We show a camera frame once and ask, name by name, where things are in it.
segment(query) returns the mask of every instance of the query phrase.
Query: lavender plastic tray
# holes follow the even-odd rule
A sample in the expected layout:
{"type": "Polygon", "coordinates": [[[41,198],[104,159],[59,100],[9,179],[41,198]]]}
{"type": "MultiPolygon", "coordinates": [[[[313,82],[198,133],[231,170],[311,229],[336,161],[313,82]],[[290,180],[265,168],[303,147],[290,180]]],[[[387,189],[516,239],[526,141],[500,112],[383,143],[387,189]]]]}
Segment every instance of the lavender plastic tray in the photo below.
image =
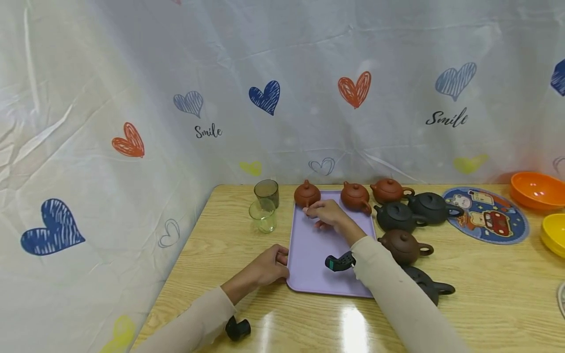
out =
{"type": "MultiPolygon", "coordinates": [[[[367,233],[375,237],[373,218],[361,212],[351,212],[341,203],[340,190],[323,190],[322,200],[334,199],[340,207],[367,233]]],[[[334,272],[325,266],[328,255],[339,258],[349,251],[345,240],[332,230],[314,228],[317,219],[309,219],[294,205],[288,268],[288,286],[298,292],[345,295],[372,298],[371,292],[355,278],[353,269],[334,272]]]]}

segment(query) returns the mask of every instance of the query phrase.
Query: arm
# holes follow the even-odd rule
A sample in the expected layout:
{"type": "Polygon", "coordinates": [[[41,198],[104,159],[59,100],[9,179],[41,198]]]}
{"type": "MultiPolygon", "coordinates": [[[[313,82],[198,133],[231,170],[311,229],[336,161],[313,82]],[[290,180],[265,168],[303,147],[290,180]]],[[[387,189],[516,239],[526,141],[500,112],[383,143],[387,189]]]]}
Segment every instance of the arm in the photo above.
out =
{"type": "Polygon", "coordinates": [[[351,245],[357,279],[367,287],[410,353],[470,350],[438,308],[394,261],[392,254],[352,220],[338,226],[351,245]]]}
{"type": "Polygon", "coordinates": [[[229,281],[196,299],[135,353],[189,353],[211,344],[236,313],[234,305],[258,287],[288,278],[287,255],[287,248],[273,245],[229,281]]]}

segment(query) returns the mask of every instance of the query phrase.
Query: glass cup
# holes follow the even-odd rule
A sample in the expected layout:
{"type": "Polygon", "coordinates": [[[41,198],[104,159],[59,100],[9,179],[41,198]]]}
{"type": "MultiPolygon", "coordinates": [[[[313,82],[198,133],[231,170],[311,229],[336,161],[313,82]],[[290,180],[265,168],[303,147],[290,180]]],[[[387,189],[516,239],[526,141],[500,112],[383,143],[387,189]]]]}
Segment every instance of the glass cup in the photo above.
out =
{"type": "Polygon", "coordinates": [[[258,199],[249,206],[253,223],[263,233],[270,233],[277,227],[276,207],[269,199],[258,199]]]}
{"type": "Polygon", "coordinates": [[[274,180],[262,180],[255,185],[253,189],[257,199],[269,199],[275,204],[275,208],[279,207],[279,185],[274,180]]]}

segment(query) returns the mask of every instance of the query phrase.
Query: beige sleeve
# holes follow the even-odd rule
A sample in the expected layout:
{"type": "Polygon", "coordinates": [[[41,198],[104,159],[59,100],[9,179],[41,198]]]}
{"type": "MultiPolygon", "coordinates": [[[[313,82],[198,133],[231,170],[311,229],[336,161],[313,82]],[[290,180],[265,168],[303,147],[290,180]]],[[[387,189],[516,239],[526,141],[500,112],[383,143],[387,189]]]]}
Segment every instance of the beige sleeve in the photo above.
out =
{"type": "Polygon", "coordinates": [[[410,353],[470,352],[418,285],[371,237],[351,247],[357,279],[367,287],[410,353]]]}
{"type": "Polygon", "coordinates": [[[211,344],[236,309],[217,287],[197,298],[176,319],[140,344],[135,353],[188,353],[211,344]]]}

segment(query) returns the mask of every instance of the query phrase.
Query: orange heart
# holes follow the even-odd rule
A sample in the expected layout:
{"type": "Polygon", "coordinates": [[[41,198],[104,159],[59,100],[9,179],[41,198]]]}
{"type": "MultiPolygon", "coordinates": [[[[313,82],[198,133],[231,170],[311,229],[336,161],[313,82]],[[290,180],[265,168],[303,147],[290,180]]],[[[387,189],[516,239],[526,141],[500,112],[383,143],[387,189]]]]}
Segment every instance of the orange heart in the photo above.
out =
{"type": "Polygon", "coordinates": [[[357,84],[349,77],[342,77],[337,81],[337,87],[340,89],[341,96],[353,106],[354,109],[359,106],[367,98],[369,87],[371,86],[371,73],[368,71],[363,72],[357,79],[357,84]]]}
{"type": "Polygon", "coordinates": [[[112,139],[112,146],[116,151],[128,157],[143,158],[145,155],[145,147],[143,146],[141,136],[132,123],[124,124],[124,134],[127,140],[121,137],[115,137],[112,139]]]}

